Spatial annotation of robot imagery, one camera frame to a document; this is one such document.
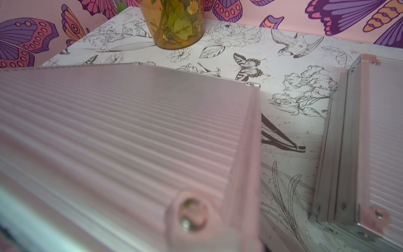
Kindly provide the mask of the silver poker case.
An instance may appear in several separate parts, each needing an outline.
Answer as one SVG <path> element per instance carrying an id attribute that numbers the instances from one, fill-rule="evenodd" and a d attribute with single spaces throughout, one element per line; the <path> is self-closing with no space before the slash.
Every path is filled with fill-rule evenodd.
<path id="1" fill-rule="evenodd" d="M 362 54 L 328 104 L 309 217 L 362 252 L 403 249 L 403 62 Z"/>
<path id="2" fill-rule="evenodd" d="M 29 252 L 261 252 L 260 85 L 1 70 L 1 229 Z"/>

